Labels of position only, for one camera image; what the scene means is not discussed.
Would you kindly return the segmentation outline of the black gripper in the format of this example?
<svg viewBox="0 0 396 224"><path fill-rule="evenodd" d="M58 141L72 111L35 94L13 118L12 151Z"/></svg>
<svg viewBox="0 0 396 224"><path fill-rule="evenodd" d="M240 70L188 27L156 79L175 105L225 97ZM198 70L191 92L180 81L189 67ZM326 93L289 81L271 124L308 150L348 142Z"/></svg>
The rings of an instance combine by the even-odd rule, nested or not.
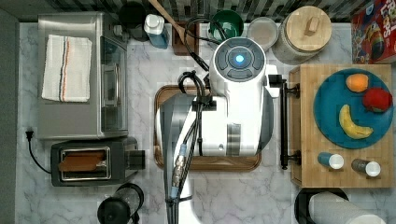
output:
<svg viewBox="0 0 396 224"><path fill-rule="evenodd" d="M281 88L286 82L286 79L284 79L281 75L269 75L268 80L271 88Z"/></svg>

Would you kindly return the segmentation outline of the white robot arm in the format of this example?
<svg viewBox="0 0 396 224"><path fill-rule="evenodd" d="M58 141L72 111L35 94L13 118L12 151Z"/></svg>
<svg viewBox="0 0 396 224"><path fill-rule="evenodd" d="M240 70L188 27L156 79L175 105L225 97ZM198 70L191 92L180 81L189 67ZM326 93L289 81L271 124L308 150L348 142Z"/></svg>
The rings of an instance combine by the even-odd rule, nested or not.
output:
<svg viewBox="0 0 396 224"><path fill-rule="evenodd" d="M185 72L179 93L159 106L155 131L163 154L166 224L201 224L191 203L193 157L250 157L269 143L281 77L266 68L258 43L229 38L210 60L208 87L194 71Z"/></svg>

